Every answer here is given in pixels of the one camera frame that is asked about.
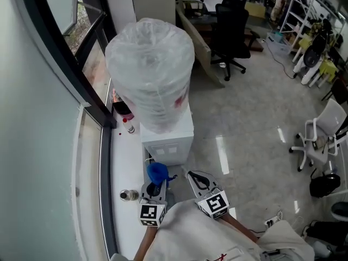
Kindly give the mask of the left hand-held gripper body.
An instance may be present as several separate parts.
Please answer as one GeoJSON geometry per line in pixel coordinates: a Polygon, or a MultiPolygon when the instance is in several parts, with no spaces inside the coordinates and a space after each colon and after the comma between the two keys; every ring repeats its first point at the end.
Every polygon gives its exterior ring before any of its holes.
{"type": "Polygon", "coordinates": [[[143,226],[159,227],[167,213],[167,202],[164,197],[155,200],[142,197],[139,201],[139,221],[143,226]]]}

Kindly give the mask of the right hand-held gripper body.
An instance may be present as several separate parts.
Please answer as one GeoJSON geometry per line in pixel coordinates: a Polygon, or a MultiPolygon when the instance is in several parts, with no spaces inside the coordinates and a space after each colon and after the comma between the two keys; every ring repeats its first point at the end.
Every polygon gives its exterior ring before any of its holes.
{"type": "Polygon", "coordinates": [[[227,214],[229,211],[226,193],[218,188],[214,188],[211,192],[198,198],[196,204],[200,211],[214,220],[227,214]]]}

